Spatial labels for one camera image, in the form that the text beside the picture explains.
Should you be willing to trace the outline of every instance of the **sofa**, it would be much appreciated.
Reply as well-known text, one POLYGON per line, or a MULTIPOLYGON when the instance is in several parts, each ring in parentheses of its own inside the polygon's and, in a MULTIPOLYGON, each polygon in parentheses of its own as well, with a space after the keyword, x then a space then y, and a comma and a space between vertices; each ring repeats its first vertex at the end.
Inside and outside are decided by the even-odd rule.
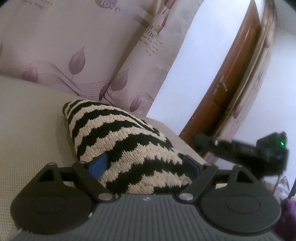
MULTIPOLYGON (((81 99, 32 82, 0 76, 0 240, 17 232, 10 204, 22 188, 49 162, 59 167, 77 161, 64 103, 81 99)), ((205 161, 166 125, 141 117, 172 142, 176 149, 205 161)))

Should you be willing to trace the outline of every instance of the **wooden door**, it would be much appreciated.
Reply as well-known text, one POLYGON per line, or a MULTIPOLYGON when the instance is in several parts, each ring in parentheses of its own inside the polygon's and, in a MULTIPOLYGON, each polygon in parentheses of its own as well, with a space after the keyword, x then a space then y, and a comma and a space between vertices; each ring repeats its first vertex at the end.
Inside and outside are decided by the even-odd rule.
POLYGON ((224 111, 232 100, 250 63, 259 34, 260 20, 254 0, 251 0, 239 32, 212 85, 179 135, 195 149, 198 133, 213 135, 224 111))

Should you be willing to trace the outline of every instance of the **striped pillow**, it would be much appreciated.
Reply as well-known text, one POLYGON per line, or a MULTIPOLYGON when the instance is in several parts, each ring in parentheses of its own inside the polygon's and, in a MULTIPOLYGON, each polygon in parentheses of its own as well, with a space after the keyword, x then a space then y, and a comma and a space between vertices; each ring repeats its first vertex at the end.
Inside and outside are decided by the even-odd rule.
POLYGON ((108 155, 99 182, 113 194, 177 194, 192 182, 168 138, 128 112, 75 100, 64 105, 63 114, 78 160, 108 155))

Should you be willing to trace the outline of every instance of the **purple object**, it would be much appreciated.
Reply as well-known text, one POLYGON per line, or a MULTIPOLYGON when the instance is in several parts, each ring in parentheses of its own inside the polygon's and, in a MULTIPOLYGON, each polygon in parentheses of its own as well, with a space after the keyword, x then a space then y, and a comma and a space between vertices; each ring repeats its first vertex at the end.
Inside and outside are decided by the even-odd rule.
POLYGON ((285 199, 281 203, 281 217, 274 227, 274 232, 284 241, 296 238, 296 202, 285 199))

